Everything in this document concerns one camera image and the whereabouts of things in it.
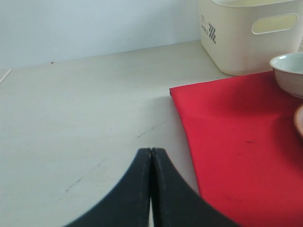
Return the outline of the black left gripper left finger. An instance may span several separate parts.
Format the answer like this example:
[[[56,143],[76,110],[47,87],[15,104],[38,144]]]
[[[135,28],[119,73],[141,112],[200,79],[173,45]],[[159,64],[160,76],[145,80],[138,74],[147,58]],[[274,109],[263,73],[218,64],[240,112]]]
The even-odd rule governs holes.
[[[137,151],[117,185],[68,227],[147,227],[150,212],[151,149]]]

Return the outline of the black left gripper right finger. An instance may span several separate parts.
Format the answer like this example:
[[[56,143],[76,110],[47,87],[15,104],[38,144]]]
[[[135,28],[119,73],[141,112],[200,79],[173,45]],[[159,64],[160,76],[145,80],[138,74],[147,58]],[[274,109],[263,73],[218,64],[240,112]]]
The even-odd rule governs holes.
[[[150,195],[155,227],[238,227],[182,178],[163,148],[151,149]]]

